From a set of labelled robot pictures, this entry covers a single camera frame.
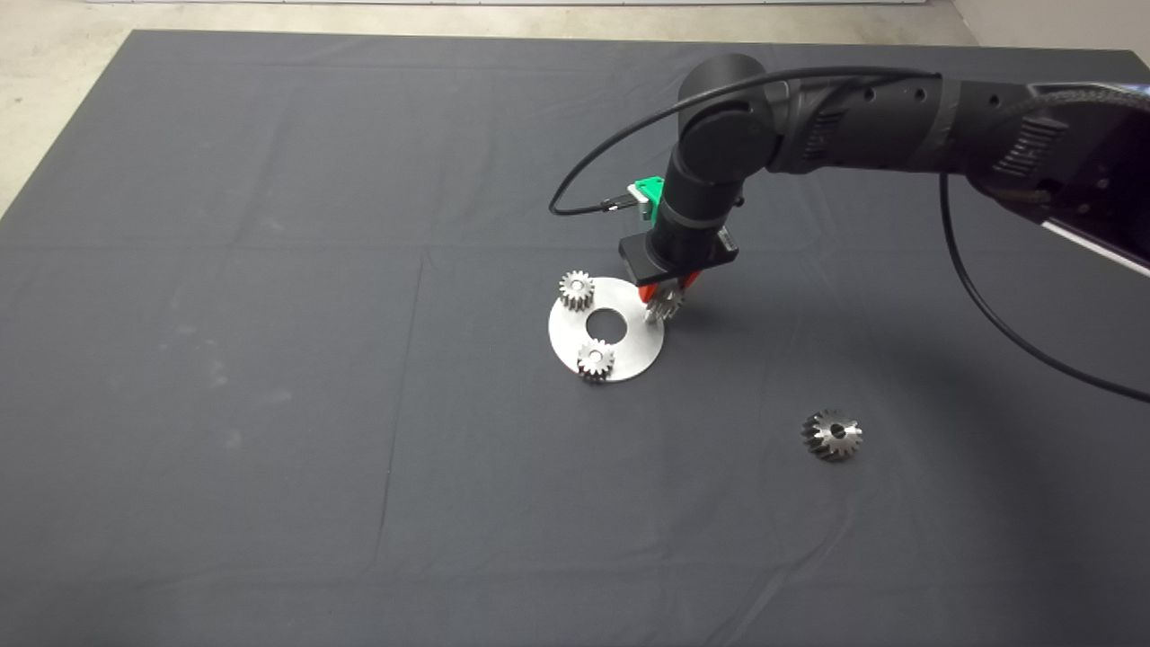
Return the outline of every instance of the metal disc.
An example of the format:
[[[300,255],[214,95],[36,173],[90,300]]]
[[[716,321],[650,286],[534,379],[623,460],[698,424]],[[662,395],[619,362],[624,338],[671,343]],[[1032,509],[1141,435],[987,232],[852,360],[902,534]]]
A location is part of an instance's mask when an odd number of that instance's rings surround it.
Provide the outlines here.
[[[627,322],[627,334],[618,344],[611,345],[615,352],[615,365],[605,382],[622,383],[646,371],[659,352],[662,351],[662,321],[646,322],[646,303],[639,298],[634,284],[611,276],[596,276],[595,296],[591,306],[575,311],[555,299],[547,321],[551,348],[559,361],[578,373],[578,349],[591,341],[586,333],[586,319],[600,309],[613,309]]]

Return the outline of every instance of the wall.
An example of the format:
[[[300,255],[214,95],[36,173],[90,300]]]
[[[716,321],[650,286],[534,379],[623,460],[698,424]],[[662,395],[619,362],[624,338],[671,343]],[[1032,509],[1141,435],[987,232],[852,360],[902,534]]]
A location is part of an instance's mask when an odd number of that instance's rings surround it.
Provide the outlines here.
[[[1150,0],[953,0],[982,45],[1133,49],[1150,63]]]

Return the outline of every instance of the center hole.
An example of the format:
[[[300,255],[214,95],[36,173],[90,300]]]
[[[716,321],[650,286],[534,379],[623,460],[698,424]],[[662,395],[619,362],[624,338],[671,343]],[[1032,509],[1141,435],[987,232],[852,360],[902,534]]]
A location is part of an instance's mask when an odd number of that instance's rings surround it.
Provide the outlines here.
[[[596,309],[586,317],[586,334],[608,345],[619,344],[627,334],[627,321],[614,309]]]

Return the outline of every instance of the gear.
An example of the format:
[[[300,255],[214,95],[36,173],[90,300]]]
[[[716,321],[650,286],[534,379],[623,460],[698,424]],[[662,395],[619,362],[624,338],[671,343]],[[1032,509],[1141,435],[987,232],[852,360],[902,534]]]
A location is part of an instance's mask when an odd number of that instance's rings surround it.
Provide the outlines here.
[[[603,380],[615,367],[615,352],[601,340],[591,340],[578,349],[578,373],[592,382]]]
[[[647,301],[646,319],[667,321],[675,316],[678,308],[683,306],[685,294],[677,282],[659,285],[651,300]]]
[[[559,279],[559,299],[568,309],[585,309],[593,296],[595,280],[586,271],[568,271]]]
[[[862,430],[838,411],[826,410],[811,416],[803,425],[803,438],[811,453],[823,461],[845,461],[862,442]]]

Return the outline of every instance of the cable connector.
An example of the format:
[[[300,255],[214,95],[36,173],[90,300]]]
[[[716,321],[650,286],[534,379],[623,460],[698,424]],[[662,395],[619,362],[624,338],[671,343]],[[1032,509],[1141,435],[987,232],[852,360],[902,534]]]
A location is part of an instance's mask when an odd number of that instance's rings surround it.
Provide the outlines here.
[[[607,198],[599,202],[599,208],[601,210],[619,210],[621,208],[630,208],[639,201],[631,193],[623,193],[622,195],[615,195],[614,198]]]

